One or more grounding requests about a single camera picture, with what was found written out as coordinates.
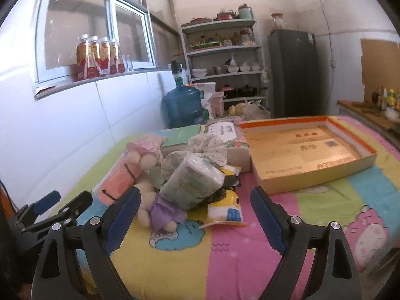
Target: qr code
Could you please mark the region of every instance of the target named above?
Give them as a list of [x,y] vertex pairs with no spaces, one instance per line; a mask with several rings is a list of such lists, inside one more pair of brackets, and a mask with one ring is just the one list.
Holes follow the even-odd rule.
[[325,144],[330,148],[338,146],[338,144],[335,141],[328,141],[325,142]]

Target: orange box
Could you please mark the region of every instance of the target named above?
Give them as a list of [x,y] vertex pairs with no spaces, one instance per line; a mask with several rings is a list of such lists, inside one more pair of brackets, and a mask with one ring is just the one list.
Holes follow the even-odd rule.
[[327,116],[240,125],[257,183],[269,195],[346,177],[371,167],[377,151]]

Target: electrical wire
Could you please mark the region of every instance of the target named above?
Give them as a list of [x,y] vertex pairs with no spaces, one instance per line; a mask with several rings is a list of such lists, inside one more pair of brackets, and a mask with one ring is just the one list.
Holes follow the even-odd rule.
[[17,212],[16,212],[16,210],[15,210],[15,206],[14,206],[12,200],[11,200],[11,197],[10,197],[10,195],[9,195],[9,192],[7,191],[6,186],[3,184],[3,182],[2,182],[1,179],[0,179],[0,187],[2,188],[2,190],[3,190],[4,193],[5,193],[5,195],[7,196],[8,201],[9,201],[9,203],[11,204],[12,210],[14,211],[14,214],[16,214]]
[[327,25],[327,31],[328,31],[328,34],[329,34],[330,55],[331,55],[331,59],[330,59],[331,63],[330,63],[330,65],[331,65],[331,68],[332,68],[332,83],[331,83],[331,86],[330,86],[329,96],[328,96],[328,100],[327,100],[327,107],[328,107],[328,110],[329,110],[329,106],[331,105],[331,96],[332,96],[332,92],[333,92],[333,87],[334,87],[334,84],[335,84],[335,67],[333,67],[334,55],[333,55],[333,48],[332,48],[331,27],[329,26],[327,15],[325,14],[323,1],[319,0],[319,2],[321,3],[323,17],[325,18],[326,25]]

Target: metal screw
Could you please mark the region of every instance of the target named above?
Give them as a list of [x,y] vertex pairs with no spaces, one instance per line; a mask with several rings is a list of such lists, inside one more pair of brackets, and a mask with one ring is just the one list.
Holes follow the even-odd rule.
[[301,218],[299,218],[298,216],[292,216],[290,218],[291,222],[294,224],[300,224],[301,223]]
[[95,225],[97,225],[99,223],[100,223],[100,218],[98,216],[92,217],[91,220],[90,220],[90,224],[92,226],[95,226]]
[[335,222],[335,221],[333,221],[330,225],[335,230],[339,230],[341,228],[341,225],[339,223]]
[[59,223],[57,222],[57,223],[53,224],[53,226],[52,226],[51,228],[52,228],[54,231],[60,230],[61,224],[59,224]]

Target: black refrigerator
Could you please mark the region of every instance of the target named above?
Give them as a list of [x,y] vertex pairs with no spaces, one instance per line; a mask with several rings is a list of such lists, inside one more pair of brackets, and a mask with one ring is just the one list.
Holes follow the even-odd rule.
[[322,115],[322,87],[315,35],[277,30],[268,37],[274,117]]

